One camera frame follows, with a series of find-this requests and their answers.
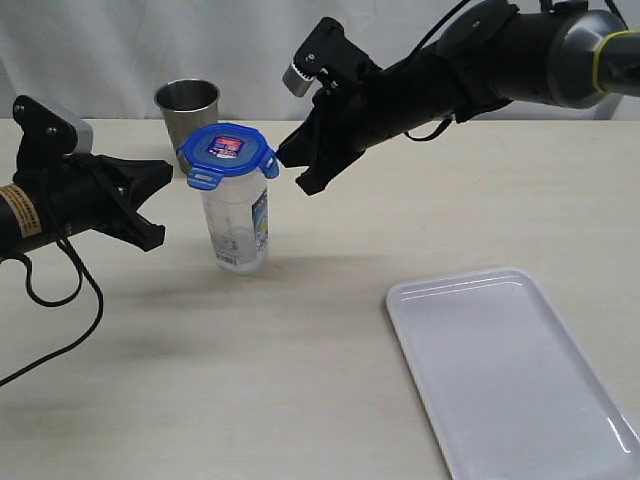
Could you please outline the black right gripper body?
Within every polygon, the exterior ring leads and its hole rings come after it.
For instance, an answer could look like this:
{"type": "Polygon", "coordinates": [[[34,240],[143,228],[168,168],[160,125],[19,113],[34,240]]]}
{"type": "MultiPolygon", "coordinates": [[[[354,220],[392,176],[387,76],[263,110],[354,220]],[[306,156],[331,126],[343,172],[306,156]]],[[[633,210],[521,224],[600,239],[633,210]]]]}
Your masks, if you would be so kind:
{"type": "Polygon", "coordinates": [[[324,67],[314,96],[313,145],[318,155],[361,155],[430,121],[430,64],[372,62],[324,67]]]}

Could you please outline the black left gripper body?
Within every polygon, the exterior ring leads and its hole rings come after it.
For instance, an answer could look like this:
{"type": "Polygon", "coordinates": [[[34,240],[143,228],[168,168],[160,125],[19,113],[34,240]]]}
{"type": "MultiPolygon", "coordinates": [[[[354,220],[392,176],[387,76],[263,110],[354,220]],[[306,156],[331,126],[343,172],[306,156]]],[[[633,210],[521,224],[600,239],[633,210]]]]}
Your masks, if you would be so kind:
{"type": "Polygon", "coordinates": [[[50,169],[16,171],[12,177],[12,238],[59,240],[99,232],[107,202],[119,197],[100,173],[99,155],[74,154],[50,169]]]}

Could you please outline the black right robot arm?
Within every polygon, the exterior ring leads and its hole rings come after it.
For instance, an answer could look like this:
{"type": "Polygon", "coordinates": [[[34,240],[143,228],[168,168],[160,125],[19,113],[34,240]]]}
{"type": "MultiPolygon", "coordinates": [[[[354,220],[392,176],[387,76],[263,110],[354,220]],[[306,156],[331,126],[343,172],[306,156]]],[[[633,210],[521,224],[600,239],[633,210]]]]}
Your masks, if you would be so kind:
{"type": "Polygon", "coordinates": [[[276,155],[301,169],[298,185],[314,195],[369,148],[427,123],[442,133],[514,102],[589,109],[611,95],[635,97],[639,34],[612,5],[544,1],[524,13],[509,1],[464,1],[384,68],[325,17],[283,81],[313,106],[276,155]]]}

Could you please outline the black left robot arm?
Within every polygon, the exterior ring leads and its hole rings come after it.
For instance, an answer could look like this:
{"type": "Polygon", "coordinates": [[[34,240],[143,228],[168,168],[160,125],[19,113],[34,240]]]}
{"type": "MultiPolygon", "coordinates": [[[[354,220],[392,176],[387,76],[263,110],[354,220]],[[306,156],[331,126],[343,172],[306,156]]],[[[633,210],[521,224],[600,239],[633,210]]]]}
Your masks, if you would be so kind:
{"type": "Polygon", "coordinates": [[[1,252],[27,253],[89,230],[153,250],[164,243],[166,227],[138,209],[172,177],[164,160],[93,154],[20,169],[1,188],[1,252]]]}

